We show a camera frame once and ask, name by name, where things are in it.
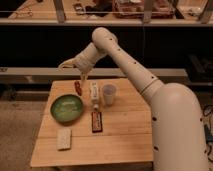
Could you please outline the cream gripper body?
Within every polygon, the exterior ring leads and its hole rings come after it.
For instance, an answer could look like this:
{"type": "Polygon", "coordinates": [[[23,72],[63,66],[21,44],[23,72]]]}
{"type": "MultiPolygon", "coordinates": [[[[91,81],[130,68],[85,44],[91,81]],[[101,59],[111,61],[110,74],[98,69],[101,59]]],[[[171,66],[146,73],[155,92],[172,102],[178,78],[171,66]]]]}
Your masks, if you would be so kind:
{"type": "Polygon", "coordinates": [[[94,53],[82,51],[74,59],[74,65],[84,74],[89,73],[96,64],[94,53]]]}

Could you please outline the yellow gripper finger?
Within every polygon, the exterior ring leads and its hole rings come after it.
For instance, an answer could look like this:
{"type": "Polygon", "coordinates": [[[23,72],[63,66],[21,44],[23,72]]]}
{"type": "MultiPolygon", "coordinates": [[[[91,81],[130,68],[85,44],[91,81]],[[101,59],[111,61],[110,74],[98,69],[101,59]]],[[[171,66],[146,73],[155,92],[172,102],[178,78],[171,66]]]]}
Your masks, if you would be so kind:
{"type": "Polygon", "coordinates": [[[81,86],[83,86],[87,81],[88,75],[85,73],[80,74],[81,86]]]}
{"type": "Polygon", "coordinates": [[[59,68],[60,68],[60,69],[64,69],[64,68],[74,68],[74,67],[75,67],[75,64],[74,64],[74,60],[73,60],[73,59],[66,60],[66,61],[62,62],[62,63],[59,65],[59,68]]]}

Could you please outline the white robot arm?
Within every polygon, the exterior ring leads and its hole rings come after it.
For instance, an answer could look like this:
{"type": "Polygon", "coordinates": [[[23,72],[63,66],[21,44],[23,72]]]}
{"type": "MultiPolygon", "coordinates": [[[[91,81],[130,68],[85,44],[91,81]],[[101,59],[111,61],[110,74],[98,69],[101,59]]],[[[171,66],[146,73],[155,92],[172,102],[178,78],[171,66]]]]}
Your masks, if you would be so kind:
{"type": "Polygon", "coordinates": [[[99,27],[92,42],[60,64],[87,74],[96,62],[110,56],[149,104],[152,117],[154,171],[209,171],[202,110],[196,95],[179,83],[163,83],[99,27]]]}

